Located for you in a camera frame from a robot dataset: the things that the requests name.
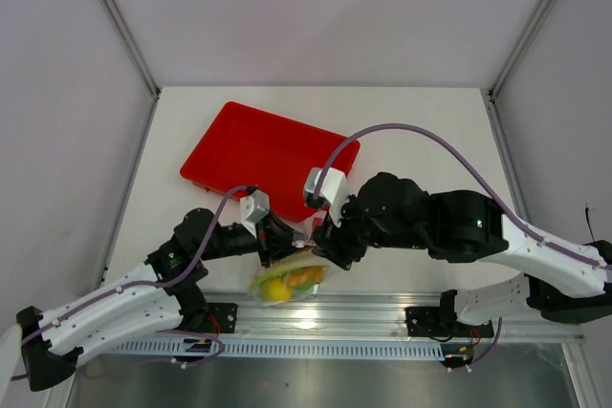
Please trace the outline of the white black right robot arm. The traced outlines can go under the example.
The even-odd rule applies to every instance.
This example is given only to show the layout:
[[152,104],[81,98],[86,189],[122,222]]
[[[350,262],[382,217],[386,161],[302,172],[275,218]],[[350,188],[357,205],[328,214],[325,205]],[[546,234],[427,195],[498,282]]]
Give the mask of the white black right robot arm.
[[434,320],[446,334],[530,309],[552,322],[583,324],[611,313],[606,268],[611,245],[577,245],[536,231],[493,199],[470,190],[428,194],[382,172],[356,195],[337,170],[315,168],[304,185],[308,206],[326,207],[314,233],[317,255],[348,270],[371,247],[424,250],[450,264],[492,263],[517,270],[480,289],[446,290]]

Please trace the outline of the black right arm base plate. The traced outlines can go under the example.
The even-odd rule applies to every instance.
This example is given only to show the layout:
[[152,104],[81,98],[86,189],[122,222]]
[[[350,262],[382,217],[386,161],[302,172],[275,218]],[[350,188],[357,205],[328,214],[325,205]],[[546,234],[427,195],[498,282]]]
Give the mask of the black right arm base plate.
[[448,342],[453,338],[494,336],[492,322],[478,326],[466,325],[455,318],[443,318],[439,307],[407,307],[404,309],[404,318],[409,337]]

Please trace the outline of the aluminium frame post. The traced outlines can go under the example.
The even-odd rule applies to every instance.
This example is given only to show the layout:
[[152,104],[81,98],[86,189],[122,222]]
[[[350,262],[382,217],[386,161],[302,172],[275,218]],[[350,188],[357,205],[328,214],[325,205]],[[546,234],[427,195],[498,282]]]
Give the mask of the aluminium frame post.
[[519,64],[529,51],[558,0],[537,0],[502,67],[488,90],[489,99],[496,102]]
[[99,0],[99,2],[144,87],[151,97],[156,100],[161,89],[145,62],[141,49],[121,12],[120,5],[117,0]]

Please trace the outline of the green custard apple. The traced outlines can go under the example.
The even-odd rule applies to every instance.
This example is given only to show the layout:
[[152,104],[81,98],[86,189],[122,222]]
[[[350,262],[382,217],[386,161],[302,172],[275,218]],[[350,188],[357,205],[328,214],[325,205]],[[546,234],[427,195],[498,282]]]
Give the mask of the green custard apple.
[[293,294],[307,296],[316,293],[318,290],[318,283],[307,282],[293,288]]

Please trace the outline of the red plastic tray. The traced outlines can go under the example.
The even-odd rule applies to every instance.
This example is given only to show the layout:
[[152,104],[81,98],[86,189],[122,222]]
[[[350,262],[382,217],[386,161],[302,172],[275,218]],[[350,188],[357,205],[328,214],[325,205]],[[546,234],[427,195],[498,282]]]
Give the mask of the red plastic tray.
[[221,195],[256,185],[281,218],[300,223],[315,211],[303,186],[345,136],[290,118],[227,102],[180,169],[181,176]]

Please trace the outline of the right aluminium frame post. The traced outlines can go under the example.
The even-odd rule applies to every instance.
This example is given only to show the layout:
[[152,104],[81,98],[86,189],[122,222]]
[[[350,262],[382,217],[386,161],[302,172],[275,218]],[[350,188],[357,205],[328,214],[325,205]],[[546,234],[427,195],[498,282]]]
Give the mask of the right aluminium frame post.
[[529,51],[558,0],[537,0],[502,67],[488,90],[489,99],[496,102],[519,64]]

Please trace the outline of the yellow ginger root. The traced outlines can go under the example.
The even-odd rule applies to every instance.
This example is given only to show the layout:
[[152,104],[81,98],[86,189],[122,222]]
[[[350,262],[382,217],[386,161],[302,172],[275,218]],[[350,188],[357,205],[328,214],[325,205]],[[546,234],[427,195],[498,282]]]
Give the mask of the yellow ginger root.
[[316,282],[320,284],[325,274],[324,266],[310,266],[305,268],[290,271],[285,276],[286,285],[291,288],[299,286],[307,282]]

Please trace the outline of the clear zip top bag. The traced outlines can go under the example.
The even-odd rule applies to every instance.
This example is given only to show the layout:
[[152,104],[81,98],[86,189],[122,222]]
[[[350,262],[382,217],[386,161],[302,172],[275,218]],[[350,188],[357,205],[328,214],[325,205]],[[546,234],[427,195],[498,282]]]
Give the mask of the clear zip top bag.
[[340,273],[338,266],[315,254],[315,230],[324,219],[325,212],[320,210],[299,223],[294,237],[295,253],[257,270],[250,285],[250,295],[256,302],[272,306],[306,299]]

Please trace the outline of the yellow lemon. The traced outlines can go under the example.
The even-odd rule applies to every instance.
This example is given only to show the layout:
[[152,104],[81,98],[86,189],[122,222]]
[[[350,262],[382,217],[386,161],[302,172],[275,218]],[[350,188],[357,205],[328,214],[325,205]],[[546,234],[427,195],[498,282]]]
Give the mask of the yellow lemon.
[[293,289],[281,279],[272,279],[265,285],[263,293],[269,301],[285,302],[292,298]]

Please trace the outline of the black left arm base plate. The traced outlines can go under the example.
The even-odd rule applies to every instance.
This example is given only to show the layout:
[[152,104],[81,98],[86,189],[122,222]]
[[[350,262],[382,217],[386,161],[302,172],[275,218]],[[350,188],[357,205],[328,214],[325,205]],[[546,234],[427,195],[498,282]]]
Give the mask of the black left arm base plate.
[[186,318],[184,329],[199,333],[233,334],[237,317],[236,303],[209,303],[204,310],[199,310]]

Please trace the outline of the green white leek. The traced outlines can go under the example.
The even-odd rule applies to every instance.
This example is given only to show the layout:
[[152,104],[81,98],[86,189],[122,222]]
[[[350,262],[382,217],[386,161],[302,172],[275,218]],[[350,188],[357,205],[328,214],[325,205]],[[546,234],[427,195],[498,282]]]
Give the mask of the green white leek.
[[289,263],[276,263],[270,268],[260,269],[251,281],[251,288],[256,289],[269,279],[282,276],[290,271],[305,268],[307,263],[304,261],[290,261]]

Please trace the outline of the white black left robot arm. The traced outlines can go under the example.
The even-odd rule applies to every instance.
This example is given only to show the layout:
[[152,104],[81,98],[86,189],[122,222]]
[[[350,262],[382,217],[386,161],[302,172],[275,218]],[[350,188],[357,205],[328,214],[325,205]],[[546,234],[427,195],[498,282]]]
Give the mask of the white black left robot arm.
[[165,330],[205,332],[209,305],[197,284],[208,275],[206,261],[256,253],[267,267],[296,253],[303,240],[273,213],[255,224],[220,225],[212,211],[195,208],[118,281],[55,310],[20,311],[24,378],[31,391],[43,391],[131,339]]

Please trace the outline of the left aluminium frame post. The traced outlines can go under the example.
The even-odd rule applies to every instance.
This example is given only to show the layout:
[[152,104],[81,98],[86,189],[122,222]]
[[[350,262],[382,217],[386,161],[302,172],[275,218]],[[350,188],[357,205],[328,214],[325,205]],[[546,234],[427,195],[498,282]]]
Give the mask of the left aluminium frame post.
[[156,100],[161,89],[145,62],[141,49],[121,12],[120,5],[117,0],[99,0],[99,2],[144,87],[151,97]]

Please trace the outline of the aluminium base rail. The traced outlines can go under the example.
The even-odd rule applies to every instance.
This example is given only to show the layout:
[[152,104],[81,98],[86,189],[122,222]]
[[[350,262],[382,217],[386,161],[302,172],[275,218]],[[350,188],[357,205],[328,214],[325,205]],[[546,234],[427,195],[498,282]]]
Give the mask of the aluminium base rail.
[[[263,306],[245,292],[204,290],[208,302],[235,303],[238,306],[234,338],[375,340],[407,339],[405,309],[434,307],[439,293],[317,293],[314,296],[277,306]],[[109,306],[89,306],[78,319],[92,321],[95,331],[126,318],[128,309],[111,311]],[[503,343],[581,343],[580,326],[544,321],[537,312],[519,312],[503,319]]]

